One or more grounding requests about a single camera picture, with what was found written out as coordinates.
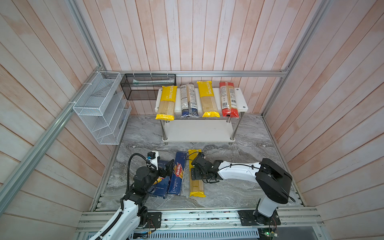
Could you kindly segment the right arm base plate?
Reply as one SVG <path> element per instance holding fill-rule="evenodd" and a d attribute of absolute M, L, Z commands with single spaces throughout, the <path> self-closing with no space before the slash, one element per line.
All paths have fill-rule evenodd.
<path fill-rule="evenodd" d="M 238 211 L 242 226 L 279 226 L 280 217 L 275 210 L 271 217 L 260 214 L 257 210 Z"/>

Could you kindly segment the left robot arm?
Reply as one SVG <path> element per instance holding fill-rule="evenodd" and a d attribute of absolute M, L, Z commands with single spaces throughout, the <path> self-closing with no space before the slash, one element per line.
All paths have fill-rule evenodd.
<path fill-rule="evenodd" d="M 136 170 L 134 181 L 130 183 L 127 177 L 127 188 L 120 199 L 120 208 L 110 220 L 95 233 L 92 240 L 127 240 L 137 228 L 149 229 L 145 234 L 149 236 L 157 230 L 156 225 L 161 224 L 162 213 L 148 213 L 145 206 L 153 185 L 158 179 L 171 177 L 173 173 L 174 160 L 167 162 L 164 168 L 158 165 L 159 152 L 152 151 L 145 157 L 134 153 L 129 158 L 127 173 L 130 173 L 130 165 L 134 157 L 140 157 L 146 162 L 145 167 Z"/>

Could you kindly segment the yellow Pastatime spaghetti bag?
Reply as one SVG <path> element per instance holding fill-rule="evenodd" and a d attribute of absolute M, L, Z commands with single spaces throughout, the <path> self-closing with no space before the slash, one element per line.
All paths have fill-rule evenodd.
<path fill-rule="evenodd" d="M 203 108 L 203 118 L 219 118 L 219 110 L 217 107 L 212 82 L 197 82 L 201 104 Z"/>
<path fill-rule="evenodd" d="M 175 119 L 176 96 L 177 86 L 162 87 L 156 120 L 173 121 Z"/>
<path fill-rule="evenodd" d="M 192 165 L 192 161 L 196 158 L 197 153 L 200 153 L 202 150 L 188 150 L 189 154 L 189 169 L 194 168 Z M 205 198 L 206 195 L 204 193 L 204 183 L 202 180 L 192 181 L 191 180 L 191 172 L 190 172 L 190 197 L 200 197 Z"/>

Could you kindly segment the red spaghetti bag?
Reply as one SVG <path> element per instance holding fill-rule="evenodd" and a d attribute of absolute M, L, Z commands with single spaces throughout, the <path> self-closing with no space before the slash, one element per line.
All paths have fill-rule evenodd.
<path fill-rule="evenodd" d="M 221 82 L 220 96 L 223 116 L 239 118 L 234 84 L 231 82 Z"/>

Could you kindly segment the dark blue spaghetti bag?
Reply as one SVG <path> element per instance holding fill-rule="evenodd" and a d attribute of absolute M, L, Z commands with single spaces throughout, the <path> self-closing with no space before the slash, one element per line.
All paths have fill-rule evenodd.
<path fill-rule="evenodd" d="M 198 106 L 195 86 L 192 83 L 182 85 L 181 91 L 181 109 L 183 118 L 198 118 Z"/>

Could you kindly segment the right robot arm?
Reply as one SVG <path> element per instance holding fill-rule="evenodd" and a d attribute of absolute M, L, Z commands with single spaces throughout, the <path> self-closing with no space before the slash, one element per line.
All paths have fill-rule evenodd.
<path fill-rule="evenodd" d="M 222 160 L 210 162 L 198 153 L 192 161 L 192 180 L 217 183 L 220 180 L 243 180 L 257 183 L 265 195 L 258 203 L 256 216 L 270 218 L 279 205 L 288 203 L 292 176 L 268 158 L 253 164 L 230 163 Z"/>

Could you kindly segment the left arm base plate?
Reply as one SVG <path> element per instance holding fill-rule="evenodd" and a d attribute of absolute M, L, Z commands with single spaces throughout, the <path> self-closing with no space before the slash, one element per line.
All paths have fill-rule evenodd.
<path fill-rule="evenodd" d="M 140 217 L 140 223 L 138 228 L 151 228 L 151 229 L 158 229 L 161 227 L 162 223 L 162 213 L 161 212 L 146 212 L 141 215 Z"/>

